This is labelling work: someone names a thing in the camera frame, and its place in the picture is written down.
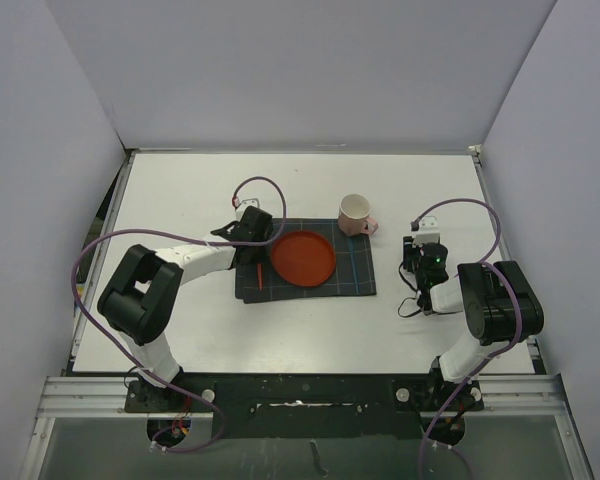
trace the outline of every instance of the pink mug handle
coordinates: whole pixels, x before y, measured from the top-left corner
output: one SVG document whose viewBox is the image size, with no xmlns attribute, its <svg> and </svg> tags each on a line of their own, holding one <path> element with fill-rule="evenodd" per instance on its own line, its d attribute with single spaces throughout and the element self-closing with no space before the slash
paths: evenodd
<svg viewBox="0 0 600 480">
<path fill-rule="evenodd" d="M 374 233 L 376 233 L 376 230 L 378 230 L 378 228 L 378 222 L 371 217 L 367 217 L 367 223 L 365 224 L 361 233 L 364 233 L 365 235 L 373 235 Z"/>
</svg>

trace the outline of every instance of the red pen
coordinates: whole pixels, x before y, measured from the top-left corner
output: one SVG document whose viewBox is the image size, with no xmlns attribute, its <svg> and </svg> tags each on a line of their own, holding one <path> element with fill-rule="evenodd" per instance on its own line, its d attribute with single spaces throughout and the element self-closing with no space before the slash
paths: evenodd
<svg viewBox="0 0 600 480">
<path fill-rule="evenodd" d="M 262 291 L 262 264 L 258 264 L 258 288 Z"/>
</svg>

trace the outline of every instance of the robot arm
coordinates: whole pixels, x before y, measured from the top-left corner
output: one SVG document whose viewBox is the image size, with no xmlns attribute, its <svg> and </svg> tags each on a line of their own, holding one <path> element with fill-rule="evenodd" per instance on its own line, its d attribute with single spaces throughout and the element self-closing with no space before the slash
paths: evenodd
<svg viewBox="0 0 600 480">
<path fill-rule="evenodd" d="M 544 326 L 544 313 L 516 262 L 494 265 L 511 284 L 522 314 L 520 342 Z M 431 289 L 433 310 L 464 310 L 468 330 L 440 357 L 442 377 L 460 383 L 493 352 L 513 340 L 516 323 L 513 304 L 496 275 L 479 263 L 458 265 L 458 277 Z"/>
<path fill-rule="evenodd" d="M 236 211 L 237 219 L 204 237 L 206 242 L 261 242 L 271 236 L 270 214 L 252 205 Z M 265 247 L 179 245 L 149 250 L 134 245 L 124 255 L 98 300 L 98 311 L 126 341 L 146 370 L 170 382 L 181 368 L 164 333 L 180 286 L 212 272 L 262 262 Z M 152 385 L 164 388 L 144 372 Z"/>
</svg>

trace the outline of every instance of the glass panel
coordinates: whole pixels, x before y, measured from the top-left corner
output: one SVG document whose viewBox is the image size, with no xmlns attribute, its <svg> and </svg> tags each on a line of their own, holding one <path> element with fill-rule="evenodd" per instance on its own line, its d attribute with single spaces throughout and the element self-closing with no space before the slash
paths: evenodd
<svg viewBox="0 0 600 480">
<path fill-rule="evenodd" d="M 181 445 L 209 436 L 209 421 L 194 425 Z M 223 440 L 203 453 L 149 452 L 144 419 L 58 419 L 41 477 L 81 479 L 414 479 L 418 441 L 374 436 L 317 439 Z M 553 417 L 469 417 L 458 445 L 475 478 L 571 479 Z M 460 459 L 428 450 L 427 479 L 468 479 Z"/>
</svg>

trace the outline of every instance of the white wall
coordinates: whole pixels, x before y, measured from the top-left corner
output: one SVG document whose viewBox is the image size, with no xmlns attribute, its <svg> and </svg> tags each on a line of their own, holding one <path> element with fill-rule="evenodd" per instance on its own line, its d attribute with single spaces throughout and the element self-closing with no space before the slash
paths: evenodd
<svg viewBox="0 0 600 480">
<path fill-rule="evenodd" d="M 71 261 L 123 151 L 42 0 L 0 0 L 0 479 L 66 364 Z"/>
<path fill-rule="evenodd" d="M 559 0 L 485 143 L 505 233 L 544 306 L 600 479 L 600 0 Z"/>
<path fill-rule="evenodd" d="M 376 152 L 482 142 L 553 3 L 47 0 L 127 147 Z"/>
</svg>

